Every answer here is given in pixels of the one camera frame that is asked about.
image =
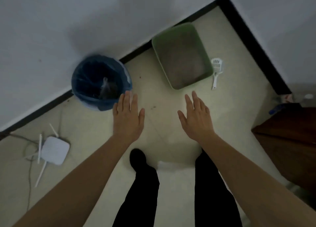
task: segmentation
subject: white router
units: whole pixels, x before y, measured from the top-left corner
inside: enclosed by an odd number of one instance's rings
[[[37,163],[40,163],[40,158],[45,160],[45,162],[37,178],[35,187],[37,187],[40,181],[40,178],[42,177],[42,174],[47,165],[47,162],[53,163],[55,165],[61,165],[64,162],[66,155],[69,151],[69,147],[70,147],[69,143],[59,139],[58,133],[55,131],[55,129],[53,128],[51,124],[49,125],[51,126],[56,137],[53,137],[53,136],[48,137],[42,147],[42,135],[41,134],[39,135],[39,151],[38,151]]]

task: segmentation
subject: floor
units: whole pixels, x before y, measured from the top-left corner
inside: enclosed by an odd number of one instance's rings
[[[152,49],[126,64],[133,92],[139,95],[139,107],[146,109],[145,128],[115,167],[86,227],[112,226],[135,178],[128,160],[135,147],[144,150],[148,163],[158,168],[155,226],[194,226],[194,161],[200,148],[181,129],[177,115],[177,110],[185,110],[184,94],[192,90],[210,108],[215,131],[225,141],[282,184],[288,183],[250,131],[269,118],[275,96],[270,84],[218,7],[194,25],[209,57],[224,61],[217,90],[211,90],[213,77],[178,91],[171,89]],[[89,110],[72,97],[15,133],[37,141],[39,133],[44,137],[53,134],[49,123],[71,147],[61,166],[48,164],[37,188],[34,185],[43,162],[32,163],[30,206],[111,136],[113,118],[111,111]],[[26,212],[30,162],[22,156],[35,149],[33,144],[13,137],[0,142],[0,226],[12,226]]]

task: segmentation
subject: hand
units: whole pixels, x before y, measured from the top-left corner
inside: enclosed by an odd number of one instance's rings
[[[145,109],[138,114],[137,94],[133,96],[130,105],[130,92],[121,94],[118,103],[113,105],[113,136],[130,146],[138,140],[144,129]]]
[[[192,92],[192,99],[193,104],[190,97],[187,94],[185,95],[186,117],[182,111],[178,111],[178,115],[182,128],[188,137],[202,145],[207,138],[216,134],[213,129],[208,107],[205,106],[204,102],[197,96],[195,91]]]

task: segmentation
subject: finger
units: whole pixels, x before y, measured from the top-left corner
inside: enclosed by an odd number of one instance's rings
[[[139,115],[138,115],[138,119],[139,119],[139,127],[141,129],[144,129],[144,121],[145,121],[145,109],[142,108],[139,112]]]
[[[124,100],[125,95],[121,94],[121,96],[119,97],[118,100],[118,112],[122,112],[123,111],[123,100]]]
[[[131,104],[131,112],[133,113],[138,113],[138,96],[137,94],[133,95],[133,100],[132,100],[132,104]]]
[[[113,116],[117,116],[118,115],[118,104],[114,103],[113,105]]]
[[[123,111],[127,112],[130,110],[130,92],[127,90],[125,92],[125,97],[123,101]]]
[[[186,126],[186,117],[182,111],[178,111],[179,120],[181,122],[182,128]]]
[[[209,110],[209,108],[207,106],[205,106],[205,112],[210,114],[210,110]]]
[[[185,101],[186,101],[186,110],[187,111],[193,111],[194,110],[193,109],[193,104],[192,104],[192,101],[191,101],[190,97],[186,94],[184,96],[184,98],[185,98]]]
[[[195,110],[201,110],[201,105],[200,105],[200,99],[198,98],[198,95],[196,94],[195,91],[192,91],[192,99],[193,99],[193,105]]]
[[[205,104],[204,104],[203,100],[201,100],[200,98],[199,98],[199,100],[200,100],[201,110],[203,112],[205,112]]]

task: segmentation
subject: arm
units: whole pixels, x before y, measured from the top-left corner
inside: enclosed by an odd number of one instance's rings
[[[137,95],[130,93],[113,106],[113,136],[70,172],[15,225],[83,226],[97,203],[117,162],[144,128],[145,110],[138,115]]]
[[[187,117],[178,111],[182,127],[215,163],[252,224],[315,226],[316,212],[216,135],[208,107],[195,92],[192,98],[193,104],[185,96]]]

